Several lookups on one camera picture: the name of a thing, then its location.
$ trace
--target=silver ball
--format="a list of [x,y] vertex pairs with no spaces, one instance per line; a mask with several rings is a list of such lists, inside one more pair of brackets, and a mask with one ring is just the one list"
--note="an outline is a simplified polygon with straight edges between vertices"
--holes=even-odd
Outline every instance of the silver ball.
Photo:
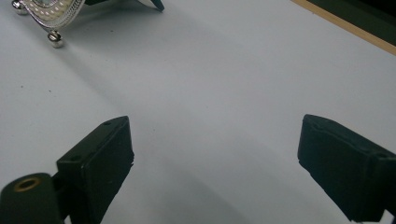
[[57,31],[51,31],[47,37],[54,48],[59,49],[64,46],[62,36]]
[[19,0],[13,0],[12,7],[14,7],[14,10],[18,15],[28,14],[26,7]]

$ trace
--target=black plastic part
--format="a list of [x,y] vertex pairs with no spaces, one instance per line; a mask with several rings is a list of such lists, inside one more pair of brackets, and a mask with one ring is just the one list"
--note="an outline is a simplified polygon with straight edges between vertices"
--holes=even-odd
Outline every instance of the black plastic part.
[[50,175],[27,175],[9,183],[1,193],[0,223],[64,223]]
[[[107,0],[85,0],[85,5],[88,6],[93,6],[102,2],[105,2]],[[152,4],[154,4],[154,6],[160,10],[163,11],[164,7],[163,7],[163,3],[161,2],[161,0],[151,0]]]
[[380,221],[393,193],[393,153],[337,122],[305,115],[298,159],[349,220]]
[[0,197],[0,224],[100,223],[134,162],[128,117],[99,125],[58,161],[59,172],[27,175]]
[[104,122],[64,154],[57,161],[57,177],[79,195],[78,201],[72,204],[86,208],[76,212],[87,212],[74,216],[72,210],[72,221],[79,223],[88,219],[90,223],[100,223],[133,161],[127,117]]
[[158,8],[158,10],[163,11],[165,9],[161,0],[151,0],[151,2],[154,4],[156,8]]
[[396,46],[395,0],[307,0]]

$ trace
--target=screw hole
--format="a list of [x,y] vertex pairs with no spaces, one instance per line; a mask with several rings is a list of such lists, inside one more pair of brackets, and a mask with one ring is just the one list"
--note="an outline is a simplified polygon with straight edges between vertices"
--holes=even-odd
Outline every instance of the screw hole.
[[21,180],[15,185],[14,191],[24,192],[26,190],[35,188],[35,186],[39,184],[40,184],[40,179],[37,177],[26,178]]

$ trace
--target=white table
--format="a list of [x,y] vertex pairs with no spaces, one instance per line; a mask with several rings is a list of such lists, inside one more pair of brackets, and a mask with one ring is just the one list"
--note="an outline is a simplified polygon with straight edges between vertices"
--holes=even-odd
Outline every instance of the white table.
[[290,1],[163,3],[84,7],[53,49],[1,1],[0,187],[127,115],[103,223],[349,223],[298,164],[303,115],[396,152],[396,57]]

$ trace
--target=wooden edge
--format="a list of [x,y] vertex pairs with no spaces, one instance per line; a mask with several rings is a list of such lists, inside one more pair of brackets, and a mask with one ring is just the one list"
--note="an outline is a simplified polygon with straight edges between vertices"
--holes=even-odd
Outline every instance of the wooden edge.
[[393,54],[396,56],[396,46],[388,43],[387,41],[378,38],[375,35],[372,35],[370,33],[368,33],[367,31],[362,30],[361,28],[351,24],[348,21],[344,21],[343,19],[333,15],[332,13],[324,10],[321,7],[318,7],[306,0],[291,0],[292,2],[294,2],[295,4],[304,7],[310,11],[312,11],[313,13],[319,15],[320,17],[322,17],[323,19],[349,31],[350,33],[357,35],[358,37],[376,45],[377,47]]

